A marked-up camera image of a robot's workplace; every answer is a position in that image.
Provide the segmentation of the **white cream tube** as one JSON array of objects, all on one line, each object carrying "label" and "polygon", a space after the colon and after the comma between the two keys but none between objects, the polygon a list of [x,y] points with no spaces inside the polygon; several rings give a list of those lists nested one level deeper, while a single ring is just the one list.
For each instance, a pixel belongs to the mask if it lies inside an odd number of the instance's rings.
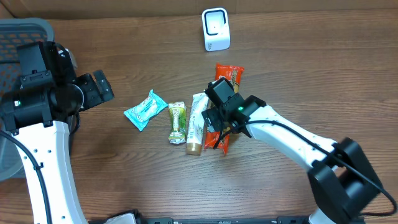
[{"label": "white cream tube", "polygon": [[208,100],[209,98],[205,93],[193,95],[186,146],[186,153],[189,155],[199,156],[201,154],[201,144],[205,125],[202,112],[207,109]]}]

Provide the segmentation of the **green snack packet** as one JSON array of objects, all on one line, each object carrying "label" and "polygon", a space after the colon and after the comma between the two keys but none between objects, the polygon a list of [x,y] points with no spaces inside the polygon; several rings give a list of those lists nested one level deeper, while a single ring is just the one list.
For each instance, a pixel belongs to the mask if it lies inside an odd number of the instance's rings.
[{"label": "green snack packet", "polygon": [[171,144],[182,144],[186,142],[186,106],[182,101],[169,103],[169,115],[171,131],[169,142]]}]

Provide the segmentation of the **orange spaghetti packet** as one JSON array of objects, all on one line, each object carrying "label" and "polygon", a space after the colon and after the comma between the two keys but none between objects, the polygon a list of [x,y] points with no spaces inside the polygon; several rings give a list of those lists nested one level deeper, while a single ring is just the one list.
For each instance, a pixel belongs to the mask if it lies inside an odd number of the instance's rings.
[{"label": "orange spaghetti packet", "polygon": [[[220,78],[225,78],[232,84],[234,88],[234,92],[237,93],[239,91],[239,86],[241,84],[241,77],[244,71],[244,67],[234,66],[234,65],[222,65],[216,64],[216,76],[215,81]],[[209,129],[206,130],[206,138],[205,138],[205,149],[213,149],[217,140],[220,136],[222,136],[225,132],[227,132],[229,128],[224,128],[223,132],[210,132]],[[228,153],[229,146],[229,135],[225,136],[217,145],[217,149],[221,149],[224,155]]]}]

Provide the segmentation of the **teal wet wipes packet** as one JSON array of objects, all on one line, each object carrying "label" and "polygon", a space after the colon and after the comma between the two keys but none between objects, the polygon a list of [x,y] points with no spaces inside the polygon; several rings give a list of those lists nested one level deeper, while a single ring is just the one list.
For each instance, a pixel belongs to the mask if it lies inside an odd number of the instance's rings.
[{"label": "teal wet wipes packet", "polygon": [[150,119],[158,115],[167,106],[168,104],[154,93],[154,90],[151,90],[143,102],[126,110],[124,115],[139,131],[143,131]]}]

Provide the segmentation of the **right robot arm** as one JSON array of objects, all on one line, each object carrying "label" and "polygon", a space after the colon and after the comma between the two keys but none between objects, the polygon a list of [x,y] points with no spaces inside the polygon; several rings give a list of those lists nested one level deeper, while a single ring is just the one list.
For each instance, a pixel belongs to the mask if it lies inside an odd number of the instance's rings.
[{"label": "right robot arm", "polygon": [[317,210],[309,223],[351,223],[383,186],[361,146],[317,136],[279,115],[255,96],[209,95],[214,107],[205,120],[225,123],[231,132],[263,141],[297,163],[308,176]]}]

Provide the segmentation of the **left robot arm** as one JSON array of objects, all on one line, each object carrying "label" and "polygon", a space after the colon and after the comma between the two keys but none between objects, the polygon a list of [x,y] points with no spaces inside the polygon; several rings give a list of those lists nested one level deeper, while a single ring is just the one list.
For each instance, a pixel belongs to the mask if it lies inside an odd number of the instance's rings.
[{"label": "left robot arm", "polygon": [[70,164],[68,119],[114,98],[102,70],[77,76],[55,42],[17,48],[22,87],[1,99],[1,136],[22,160],[34,223],[86,223]]}]

